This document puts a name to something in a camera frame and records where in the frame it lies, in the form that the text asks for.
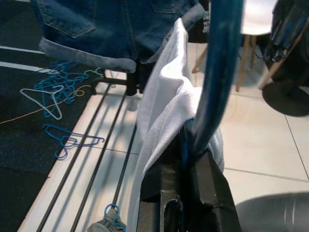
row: tile floor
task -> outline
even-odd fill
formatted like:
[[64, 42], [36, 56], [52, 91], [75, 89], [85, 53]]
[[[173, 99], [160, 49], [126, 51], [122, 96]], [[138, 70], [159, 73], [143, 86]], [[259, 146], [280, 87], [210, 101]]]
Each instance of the tile floor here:
[[[193, 43], [188, 45], [190, 69], [205, 46]], [[232, 86], [220, 125], [224, 140], [224, 174], [236, 204], [261, 195], [309, 191], [309, 117], [285, 116], [265, 103], [257, 89], [263, 68], [263, 61], [255, 58], [254, 68], [247, 68], [240, 92], [237, 93], [235, 86]], [[113, 72], [113, 75], [116, 78], [125, 78], [124, 73]], [[203, 78], [203, 72], [193, 74], [193, 84], [201, 86]], [[105, 87], [100, 86], [100, 90], [104, 91]], [[107, 137], [124, 91], [122, 86], [111, 88], [95, 120], [91, 135]], [[91, 97], [74, 131], [82, 133], [85, 130], [101, 98], [101, 95]], [[140, 99], [139, 94], [125, 99], [77, 231], [85, 231], [91, 223], [100, 220], [105, 206], [112, 201]], [[118, 200], [124, 222], [140, 145], [140, 140], [136, 137]], [[103, 144], [82, 149], [44, 231], [70, 230], [102, 148]], [[66, 160], [56, 162], [19, 231], [35, 231], [61, 181], [59, 177], [64, 174], [73, 154], [74, 150], [70, 150]]]

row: back pocket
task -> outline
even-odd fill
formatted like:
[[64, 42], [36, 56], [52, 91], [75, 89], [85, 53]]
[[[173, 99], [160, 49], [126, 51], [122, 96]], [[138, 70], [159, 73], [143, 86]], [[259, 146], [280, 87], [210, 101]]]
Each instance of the back pocket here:
[[174, 14], [183, 5], [184, 0], [149, 0], [151, 7], [157, 13]]
[[97, 0], [37, 0], [44, 24], [73, 38], [95, 29]]

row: white stripe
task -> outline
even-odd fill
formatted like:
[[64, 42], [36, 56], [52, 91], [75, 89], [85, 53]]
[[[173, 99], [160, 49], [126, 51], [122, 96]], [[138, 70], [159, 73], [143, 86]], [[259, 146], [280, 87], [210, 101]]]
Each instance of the white stripe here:
[[39, 71], [40, 73], [44, 73], [44, 72], [47, 73], [47, 72], [53, 71], [51, 69], [43, 69], [43, 68], [35, 67], [35, 66], [29, 66], [29, 65], [23, 65], [23, 64], [14, 64], [14, 63], [2, 62], [2, 61], [0, 61], [0, 67], [22, 69], [22, 70], [28, 70], [28, 71], [34, 71], [34, 72]]
[[14, 1], [24, 1], [24, 2], [30, 2], [30, 0], [14, 0]]
[[20, 51], [20, 52], [32, 52], [32, 53], [38, 53], [38, 54], [45, 54], [44, 52], [35, 51], [35, 50], [28, 50], [28, 49], [23, 49], [23, 48], [17, 48], [17, 47], [0, 46], [0, 49], [7, 49], [7, 50]]

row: chair seat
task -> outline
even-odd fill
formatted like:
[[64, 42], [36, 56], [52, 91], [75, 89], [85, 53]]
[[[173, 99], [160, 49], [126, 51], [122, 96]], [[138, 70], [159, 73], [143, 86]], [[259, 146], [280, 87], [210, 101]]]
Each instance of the chair seat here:
[[271, 32], [272, 10], [277, 0], [244, 0], [241, 33], [264, 35]]

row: white hanger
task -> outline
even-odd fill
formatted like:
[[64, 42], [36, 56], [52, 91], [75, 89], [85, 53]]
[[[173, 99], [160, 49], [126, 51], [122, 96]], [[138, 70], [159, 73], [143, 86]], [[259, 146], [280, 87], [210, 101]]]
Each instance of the white hanger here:
[[[60, 87], [60, 89], [58, 89], [58, 90], [56, 90], [56, 91], [54, 91], [54, 92], [48, 92], [48, 91], [44, 91], [44, 90], [31, 89], [31, 88], [23, 88], [23, 89], [21, 89], [19, 92], [20, 92], [22, 95], [24, 95], [26, 98], [28, 98], [28, 99], [34, 101], [35, 103], [37, 103], [41, 108], [43, 108], [44, 110], [46, 110], [54, 119], [60, 120], [60, 119], [62, 119], [62, 113], [61, 113], [60, 108], [59, 108], [59, 106], [58, 106], [58, 103], [57, 103], [57, 101], [56, 101], [56, 99], [55, 99], [55, 94], [58, 93], [58, 92], [60, 92], [61, 90], [63, 90], [64, 87], [63, 87], [63, 86], [55, 86], [54, 88], [58, 88], [58, 87]], [[58, 110], [59, 117], [57, 117], [56, 115], [54, 115], [50, 110], [48, 110], [45, 106], [43, 106], [43, 105], [42, 105], [41, 103], [39, 103], [37, 100], [33, 99], [32, 97], [30, 97], [30, 96], [28, 96], [26, 93], [24, 93], [25, 90], [27, 90], [27, 91], [32, 91], [32, 92], [40, 92], [40, 93], [51, 94], [51, 95], [52, 95], [52, 99], [53, 99], [53, 101], [54, 101], [54, 103], [55, 103], [55, 106], [56, 106], [56, 108], [57, 108], [57, 110]]]

